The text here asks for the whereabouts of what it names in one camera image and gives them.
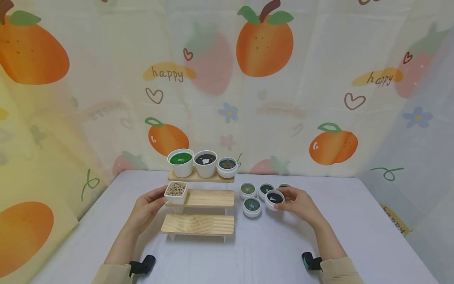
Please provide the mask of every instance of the dark liquid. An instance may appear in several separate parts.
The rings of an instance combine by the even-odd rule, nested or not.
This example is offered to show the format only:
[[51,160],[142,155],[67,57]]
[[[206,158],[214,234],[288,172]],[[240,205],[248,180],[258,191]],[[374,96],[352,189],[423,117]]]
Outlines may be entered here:
[[196,159],[196,163],[197,164],[211,164],[212,162],[214,162],[214,160],[216,160],[216,157],[214,155],[203,154],[203,155],[200,155]]
[[256,211],[260,208],[260,203],[258,203],[257,200],[248,199],[244,202],[244,207],[249,211]]
[[232,169],[232,168],[234,168],[237,164],[235,163],[235,161],[232,161],[232,160],[223,160],[223,161],[220,161],[220,162],[219,162],[219,165],[220,165],[221,168],[223,168],[223,169]]
[[272,188],[272,187],[269,186],[269,185],[262,185],[262,186],[260,187],[260,190],[261,190],[264,194],[266,194],[268,191],[273,190],[273,189],[274,189],[274,188]]
[[282,203],[284,199],[277,193],[270,193],[266,196],[272,203]]

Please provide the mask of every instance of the cup rim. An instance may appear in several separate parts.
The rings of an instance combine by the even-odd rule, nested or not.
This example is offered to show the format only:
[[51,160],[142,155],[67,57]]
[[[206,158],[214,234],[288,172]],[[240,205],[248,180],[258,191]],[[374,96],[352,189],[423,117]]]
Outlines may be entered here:
[[[209,164],[197,164],[197,163],[196,163],[196,158],[198,158],[197,155],[198,155],[200,152],[205,152],[205,151],[208,151],[208,152],[213,153],[214,156],[216,157],[216,159],[215,159],[212,163],[209,163]],[[202,151],[198,151],[192,158],[194,159],[194,163],[196,164],[196,166],[201,166],[201,167],[213,166],[213,164],[215,164],[215,163],[217,162],[217,154],[216,154],[215,151],[211,151],[211,150],[202,150]]]
[[[254,199],[255,201],[258,202],[259,207],[258,207],[257,210],[250,211],[248,208],[246,208],[245,203],[246,203],[246,200],[248,200],[248,199]],[[251,196],[251,197],[247,197],[247,198],[245,198],[245,199],[243,200],[243,209],[245,209],[247,212],[257,213],[259,210],[262,209],[262,204],[260,203],[260,200],[259,200],[257,197],[252,197],[252,196]]]
[[[176,151],[179,151],[179,150],[186,150],[186,152],[181,151],[181,152],[175,153]],[[181,165],[183,165],[183,164],[172,164],[172,163],[170,162],[170,159],[171,159],[173,156],[175,156],[176,154],[179,154],[179,153],[188,153],[188,154],[191,154],[191,155],[192,155],[192,159],[190,159],[189,161],[187,161],[187,162],[184,163],[184,164],[187,164],[187,163],[189,163],[189,162],[191,162],[191,161],[194,161],[194,152],[192,152],[190,149],[187,149],[187,148],[180,148],[180,149],[173,150],[172,152],[169,153],[169,155],[167,155],[167,162],[168,162],[169,164],[171,164],[171,165],[174,165],[174,166],[181,166]]]
[[[235,166],[233,168],[225,169],[225,168],[221,167],[221,165],[219,164],[221,161],[224,161],[224,160],[227,160],[227,159],[235,161]],[[224,172],[231,173],[231,172],[235,171],[238,168],[238,161],[236,159],[232,158],[232,157],[222,157],[222,158],[219,159],[219,161],[217,161],[217,166],[216,167],[218,169],[221,169]]]
[[269,183],[261,184],[260,187],[258,188],[258,191],[261,192],[263,195],[267,195],[268,192],[271,191],[271,190],[269,190],[267,193],[263,193],[263,191],[262,191],[262,186],[264,186],[264,185],[269,185],[269,186],[271,186],[271,187],[273,188],[273,189],[271,189],[271,190],[276,190],[276,188],[275,188],[274,185],[272,185],[272,184],[269,184]]
[[273,207],[274,207],[274,205],[280,204],[280,203],[274,203],[274,202],[271,202],[271,200],[268,199],[268,194],[269,194],[270,192],[271,192],[271,193],[277,193],[277,194],[279,194],[279,195],[282,197],[282,202],[280,202],[280,203],[285,202],[285,196],[284,196],[284,194],[283,194],[282,192],[278,191],[277,189],[270,190],[270,191],[268,191],[268,192],[266,193],[266,195],[265,195],[265,201],[268,202],[268,203],[270,203],[270,204],[272,204]]
[[[241,190],[241,187],[243,187],[243,185],[247,185],[247,184],[250,184],[250,185],[252,185],[252,186],[254,187],[254,192],[252,192],[252,193],[245,193],[244,191]],[[255,187],[255,185],[251,184],[250,182],[245,182],[245,183],[243,183],[243,184],[240,186],[240,192],[241,192],[243,195],[246,195],[246,196],[247,196],[247,195],[251,195],[251,197],[252,197],[252,195],[255,194],[255,193],[257,192],[257,188]]]

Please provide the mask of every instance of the wooden tiered stand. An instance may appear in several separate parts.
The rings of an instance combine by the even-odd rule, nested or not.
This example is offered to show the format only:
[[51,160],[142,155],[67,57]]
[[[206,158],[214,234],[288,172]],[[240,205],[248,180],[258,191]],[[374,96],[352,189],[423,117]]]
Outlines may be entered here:
[[[201,178],[194,167],[192,174],[186,178],[177,177],[173,171],[168,175],[169,181],[186,182],[216,182],[225,183],[225,190],[213,189],[187,189],[188,195],[184,204],[171,204],[168,201],[166,206],[173,207],[174,214],[167,214],[161,231],[168,234],[172,241],[177,234],[197,236],[219,236],[224,238],[233,235],[234,218],[227,215],[227,208],[235,205],[235,191],[227,190],[227,184],[233,183],[235,177],[225,179],[217,171],[209,179]],[[184,208],[224,208],[225,215],[198,215],[183,214]]]

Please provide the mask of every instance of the blue flower print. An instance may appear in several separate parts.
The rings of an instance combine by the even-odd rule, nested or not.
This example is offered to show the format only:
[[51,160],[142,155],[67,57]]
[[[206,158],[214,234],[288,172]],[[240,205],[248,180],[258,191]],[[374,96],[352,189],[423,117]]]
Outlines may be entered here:
[[412,128],[415,124],[422,128],[429,126],[429,120],[434,118],[434,115],[430,112],[423,112],[423,108],[420,106],[415,107],[413,113],[406,112],[402,114],[402,117],[409,120],[407,128]]
[[226,123],[230,123],[230,119],[238,120],[238,109],[236,106],[230,106],[228,103],[224,103],[224,109],[217,111],[220,115],[226,117]]

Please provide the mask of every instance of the green paste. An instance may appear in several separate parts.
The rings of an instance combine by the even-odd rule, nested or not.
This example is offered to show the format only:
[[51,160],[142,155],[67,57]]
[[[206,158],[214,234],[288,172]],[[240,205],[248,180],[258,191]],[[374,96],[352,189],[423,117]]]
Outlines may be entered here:
[[270,185],[262,185],[260,191],[266,194],[268,191],[273,190],[274,188]]
[[251,184],[243,184],[241,186],[241,191],[245,194],[252,194],[255,191],[255,187]]
[[189,153],[178,153],[170,158],[171,164],[184,164],[192,159],[192,155]]
[[255,199],[247,199],[244,202],[244,207],[249,211],[257,211],[260,208],[260,202]]

